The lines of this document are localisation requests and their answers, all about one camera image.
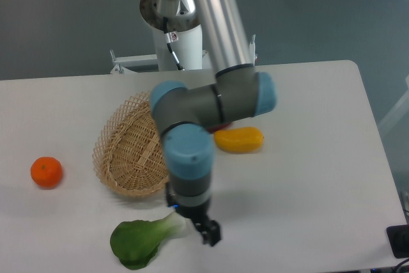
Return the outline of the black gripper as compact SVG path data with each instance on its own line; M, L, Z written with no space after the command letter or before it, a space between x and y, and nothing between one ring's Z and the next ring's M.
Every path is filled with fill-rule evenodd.
M165 188L167 206L173 208L182 217L190 219L202 236L203 245L215 246L221 241L221 229L217 221L210 220L210 191L198 196L181 196L175 193L170 183Z

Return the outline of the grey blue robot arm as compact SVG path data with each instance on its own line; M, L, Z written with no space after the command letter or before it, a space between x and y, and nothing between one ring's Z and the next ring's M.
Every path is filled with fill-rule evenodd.
M144 20L160 31L177 69L190 66L178 49L182 34L201 28L210 46L215 82L189 89L178 81L155 86L151 115L169 170L166 200L190 219L205 244L221 239L207 211L211 200L214 145L210 129L270 112L276 104L272 78L254 68L254 52L245 36L236 0L141 0Z

